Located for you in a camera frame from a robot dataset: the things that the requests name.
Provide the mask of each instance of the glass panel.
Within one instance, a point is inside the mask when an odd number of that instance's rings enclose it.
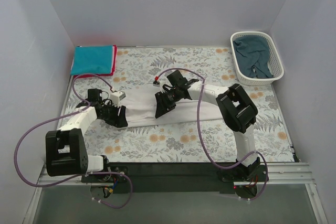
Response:
[[[103,198],[102,189],[94,196]],[[127,195],[107,200],[121,204]],[[305,185],[268,185],[248,204],[218,193],[138,193],[123,209],[91,200],[89,186],[43,189],[34,224],[54,223],[317,223]]]

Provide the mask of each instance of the floral tablecloth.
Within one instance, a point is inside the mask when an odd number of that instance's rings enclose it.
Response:
[[[182,67],[204,77],[206,83],[231,86],[239,83],[228,48],[128,48],[118,49],[116,71],[106,77],[116,89],[139,88],[153,82],[166,68]],[[192,74],[182,74],[194,78]],[[293,162],[286,129],[271,85],[243,86],[259,113],[255,124],[256,148],[268,162]],[[86,97],[87,89],[108,91],[97,78],[76,81],[77,92]],[[70,92],[65,113],[72,112],[79,99]],[[232,131],[223,120],[201,122],[205,144],[218,162],[233,162],[236,144]],[[90,155],[106,155],[111,162],[208,162],[197,135],[196,122],[178,123],[118,130],[96,120],[85,134]]]

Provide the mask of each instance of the wire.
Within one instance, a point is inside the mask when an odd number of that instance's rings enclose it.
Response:
[[[255,181],[255,183],[252,186],[256,186],[257,183],[258,183],[258,175],[256,175],[256,181]]]
[[[82,176],[82,175],[83,175],[83,174],[72,175],[72,176],[70,176],[70,177],[68,177],[68,178],[62,179],[62,180],[57,181],[57,182],[54,182],[54,183],[46,184],[46,185],[35,184],[35,183],[30,182],[29,180],[27,180],[27,179],[23,176],[23,174],[22,174],[22,172],[21,172],[21,170],[20,170],[20,168],[19,168],[19,166],[18,166],[17,153],[18,153],[19,147],[20,147],[20,145],[21,145],[23,139],[25,139],[25,137],[26,137],[30,132],[32,132],[34,129],[36,129],[36,128],[38,128],[38,127],[44,125],[44,124],[47,124],[47,123],[50,123],[50,122],[53,122],[53,121],[56,121],[56,120],[60,120],[60,119],[63,119],[63,118],[66,118],[66,117],[68,117],[68,116],[76,115],[76,114],[78,114],[78,113],[80,113],[80,112],[82,112],[82,111],[84,111],[84,110],[86,110],[86,109],[88,109],[88,108],[90,107],[91,103],[90,103],[89,101],[85,100],[84,98],[82,98],[82,97],[77,93],[77,91],[75,90],[75,82],[76,82],[76,80],[77,80],[79,77],[81,77],[81,76],[83,76],[83,75],[86,75],[86,74],[90,74],[90,75],[92,75],[92,76],[98,77],[100,80],[102,80],[103,82],[105,82],[105,83],[110,87],[110,90],[112,91],[112,89],[113,89],[112,85],[109,84],[105,79],[103,79],[102,77],[100,77],[100,76],[98,76],[98,75],[96,75],[96,74],[94,74],[94,73],[84,73],[84,74],[80,74],[80,75],[78,75],[78,76],[76,76],[76,77],[74,78],[74,80],[73,80],[73,82],[72,82],[72,84],[71,84],[71,87],[72,87],[72,90],[73,90],[74,94],[75,94],[81,101],[86,102],[88,105],[87,105],[84,109],[82,109],[82,110],[80,110],[80,111],[75,111],[75,112],[72,112],[72,113],[69,113],[69,114],[66,114],[66,115],[58,116],[58,117],[56,117],[56,118],[49,119],[49,120],[47,120],[47,121],[41,122],[41,123],[39,123],[39,124],[36,124],[35,126],[31,127],[28,131],[26,131],[26,132],[22,135],[22,137],[21,137],[21,138],[19,139],[19,141],[17,142],[16,147],[15,147],[15,150],[14,150],[14,166],[15,166],[15,171],[16,171],[17,175],[20,177],[20,179],[21,179],[24,183],[26,183],[26,184],[28,184],[28,185],[30,185],[30,186],[33,186],[33,187],[42,187],[42,188],[44,188],[44,187],[56,186],[56,185],[59,185],[59,184],[61,184],[61,183],[63,183],[63,182],[66,182],[66,181],[68,181],[68,180],[70,180],[70,179],[73,179],[73,178],[76,178],[76,177],[78,177],[78,176]],[[105,204],[105,205],[107,205],[107,206],[109,206],[109,207],[111,207],[111,208],[114,208],[114,209],[119,209],[119,208],[122,208],[122,207],[124,207],[125,205],[127,205],[127,203],[128,203],[128,202],[130,201],[130,199],[131,199],[132,192],[133,192],[133,184],[132,184],[132,181],[131,181],[131,179],[130,179],[127,175],[125,175],[125,174],[120,174],[120,173],[116,173],[116,172],[95,172],[95,173],[90,173],[90,174],[93,174],[93,175],[118,175],[118,176],[123,176],[124,178],[126,178],[126,180],[130,183],[131,191],[130,191],[129,198],[127,199],[127,201],[126,201],[123,205],[121,205],[121,206],[114,206],[114,205],[111,205],[111,204],[109,204],[109,203],[105,203],[105,202],[103,202],[103,201],[100,201],[100,202],[103,203],[103,204]]]
[[[99,179],[98,181],[100,181],[100,182],[106,182],[106,181],[108,181],[111,178],[111,176],[112,176],[112,174],[110,174],[110,176],[108,178],[106,178],[106,179]]]
[[[106,105],[106,101],[109,101],[109,102],[107,103],[107,105],[111,105],[111,104],[112,104],[112,100],[111,100],[111,99],[104,99],[104,100],[102,100],[102,103],[103,103],[104,105]]]
[[[108,99],[108,98],[110,97],[110,94],[109,94],[108,92],[106,92],[106,91],[103,91],[103,90],[102,90],[102,92],[107,94],[107,97],[106,97],[106,99]]]
[[[194,75],[200,77],[201,80],[202,80],[202,87],[201,87],[201,91],[200,91],[200,95],[199,95],[199,99],[198,99],[198,103],[197,103],[197,131],[198,131],[198,136],[199,136],[199,139],[200,139],[203,151],[204,151],[205,155],[207,156],[207,158],[210,160],[210,162],[215,167],[217,167],[219,169],[222,169],[222,170],[228,170],[228,169],[235,168],[238,165],[240,165],[245,159],[247,159],[250,155],[252,155],[254,153],[257,153],[262,158],[262,160],[264,161],[264,163],[265,163],[265,170],[266,170],[266,179],[265,179],[265,182],[264,182],[264,185],[263,185],[262,189],[260,190],[260,192],[255,197],[253,197],[251,199],[244,199],[244,200],[255,200],[255,199],[257,199],[264,192],[264,190],[266,188],[266,184],[267,184],[267,178],[268,178],[268,167],[267,167],[267,163],[266,163],[266,160],[265,160],[264,156],[259,151],[249,152],[241,160],[239,160],[237,163],[235,163],[234,165],[230,165],[230,166],[220,166],[220,165],[218,165],[211,158],[211,156],[209,155],[208,151],[206,150],[206,147],[205,147],[205,144],[204,144],[204,141],[203,141],[203,138],[202,138],[202,132],[201,132],[201,123],[200,123],[199,111],[200,111],[200,107],[201,107],[201,101],[202,101],[202,95],[203,95],[203,90],[204,90],[205,78],[203,76],[201,76],[200,74],[198,74],[198,73],[196,73],[194,71],[185,69],[185,68],[169,68],[169,69],[166,69],[166,70],[162,71],[157,77],[155,77],[155,80],[158,80],[161,75],[163,75],[164,73],[166,73],[168,71],[171,71],[171,70],[184,70],[184,71],[193,73]]]
[[[250,185],[252,184],[252,182],[253,182],[253,178],[252,178],[250,184],[246,185],[245,187],[250,187]]]
[[[114,184],[113,184],[113,187],[112,187],[112,190],[114,190],[114,189],[115,189],[115,187],[116,187],[117,183],[118,183],[118,180],[116,180],[116,181],[114,182]]]
[[[168,86],[167,84],[164,84],[164,85],[162,85],[162,88],[163,88],[165,91],[170,91],[170,89],[172,89],[173,87]]]

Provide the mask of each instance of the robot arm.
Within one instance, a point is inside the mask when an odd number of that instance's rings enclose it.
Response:
[[[180,99],[198,100],[200,98],[203,84],[198,80],[187,81],[178,70],[168,75],[167,79],[172,87],[155,94],[156,118],[175,109],[176,102]],[[234,84],[231,87],[218,87],[206,84],[202,101],[217,105],[225,123],[234,132],[237,161],[249,152],[255,151],[253,124],[256,122],[258,110],[242,86]],[[246,174],[250,174],[260,164],[258,155],[250,155],[242,164],[247,168]]]
[[[49,131],[46,134],[46,166],[49,176],[84,174],[104,170],[107,159],[104,156],[91,156],[86,152],[83,136],[96,119],[104,120],[115,127],[126,127],[126,107],[120,105],[125,97],[122,91],[110,94],[109,99],[102,99],[102,91],[89,89],[87,101],[77,105],[76,110],[81,111],[74,115],[61,128]],[[63,152],[69,146],[69,152]]]

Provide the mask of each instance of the white laundry basket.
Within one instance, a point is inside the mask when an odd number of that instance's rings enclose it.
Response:
[[[236,38],[239,38],[245,35],[257,35],[267,40],[267,43],[269,46],[268,68],[271,74],[273,74],[274,76],[273,78],[268,78],[268,79],[250,78],[250,77],[243,75],[242,72],[240,71],[238,62],[237,62],[237,57],[235,54],[235,49],[233,46],[233,41]],[[236,67],[237,78],[242,84],[253,85],[253,86],[268,85],[276,80],[279,80],[284,75],[284,67],[282,66],[282,63],[281,63],[278,51],[274,45],[274,42],[269,35],[262,33],[260,31],[239,31],[237,33],[232,34],[231,47],[232,47],[232,53],[234,57],[235,67]]]

